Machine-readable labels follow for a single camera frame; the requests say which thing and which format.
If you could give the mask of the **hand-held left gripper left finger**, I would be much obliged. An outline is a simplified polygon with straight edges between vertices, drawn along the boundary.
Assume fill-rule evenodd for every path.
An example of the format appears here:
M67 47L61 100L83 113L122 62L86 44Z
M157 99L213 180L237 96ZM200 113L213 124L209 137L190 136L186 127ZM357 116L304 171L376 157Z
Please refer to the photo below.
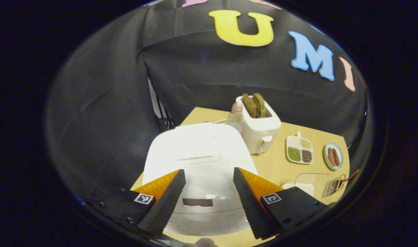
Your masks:
M92 206L131 232L160 237L185 184L185 171L179 169L135 190L121 189L92 200Z

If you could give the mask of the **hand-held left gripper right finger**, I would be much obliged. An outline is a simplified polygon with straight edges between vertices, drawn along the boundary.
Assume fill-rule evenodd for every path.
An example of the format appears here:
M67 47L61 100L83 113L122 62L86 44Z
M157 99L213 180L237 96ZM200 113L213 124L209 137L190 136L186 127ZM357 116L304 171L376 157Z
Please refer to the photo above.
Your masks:
M233 182L256 239L296 230L327 208L299 187L283 189L239 167L234 168Z

